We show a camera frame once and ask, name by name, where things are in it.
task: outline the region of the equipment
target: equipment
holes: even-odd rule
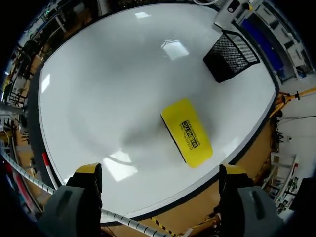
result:
[[[30,178],[3,149],[1,154],[14,169]],[[50,193],[53,194],[38,221],[38,232],[50,237],[98,237],[101,233],[100,217],[104,214],[148,236],[171,237],[124,216],[102,210],[101,173],[101,164],[84,165],[77,169],[66,185],[56,191],[33,179],[32,182],[46,191],[51,189]],[[282,227],[275,203],[239,167],[220,165],[219,193],[221,200],[214,209],[214,215],[219,213],[221,216],[221,225],[216,230],[221,237],[270,237]]]
[[[311,94],[313,94],[315,92],[316,92],[316,86],[311,88],[311,89],[305,90],[305,91],[303,91],[301,93],[299,93],[297,91],[294,95],[290,95],[288,93],[279,92],[279,95],[278,95],[277,100],[276,100],[276,108],[270,114],[269,118],[272,118],[272,116],[275,115],[275,114],[277,115],[277,117],[282,117],[282,114],[280,114],[280,111],[287,105],[288,102],[290,102],[292,99],[300,100],[301,97],[309,96],[309,95],[311,95]]]

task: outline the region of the floor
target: floor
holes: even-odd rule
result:
[[[266,160],[269,158],[269,154],[271,152],[270,139],[271,129],[270,126],[266,124],[253,145],[243,156],[243,158],[237,163],[238,166],[246,170],[249,177],[255,178]],[[17,135],[17,141],[18,145],[20,145],[21,138],[19,135]],[[29,164],[29,159],[31,156],[31,153],[19,153],[19,157],[23,166]],[[40,193],[38,193],[38,189],[33,186],[33,184],[30,184],[32,192],[34,192],[34,195],[37,197],[40,195]],[[163,186],[157,187],[157,190],[163,191]],[[169,230],[175,233],[184,233],[187,229],[204,221],[205,217],[213,212],[213,208],[218,204],[218,202],[218,182],[216,182],[188,202],[179,205],[161,215],[158,215],[155,218],[165,225]],[[151,219],[141,221],[141,223],[163,232],[163,230],[160,229]],[[205,223],[194,229],[192,234],[196,234],[210,225],[210,222]],[[116,237],[139,237],[144,235],[126,226],[103,227],[103,229],[109,233],[113,232]]]

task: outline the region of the shelf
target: shelf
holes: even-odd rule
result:
[[[262,17],[256,12],[254,12],[248,18],[248,21],[255,25],[262,32],[262,34],[266,37],[268,42],[271,44],[271,46],[277,52],[281,61],[283,62],[284,77],[281,78],[281,81],[285,82],[292,77],[299,78],[298,72],[295,68],[295,64],[292,61],[291,56],[289,55],[285,46],[275,36],[271,26],[267,25],[264,19],[262,19]]]

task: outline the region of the white table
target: white table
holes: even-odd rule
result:
[[[221,35],[213,29],[216,13],[194,4],[138,7],[88,26],[52,54],[41,71],[39,116],[61,183],[99,162],[103,208],[136,217],[191,193],[239,154],[276,91],[263,63],[214,80],[202,59]],[[160,118],[185,97],[214,150],[196,169]]]

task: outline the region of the mesh wire basket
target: mesh wire basket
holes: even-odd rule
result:
[[[225,30],[203,60],[217,82],[231,79],[260,62],[239,33]]]

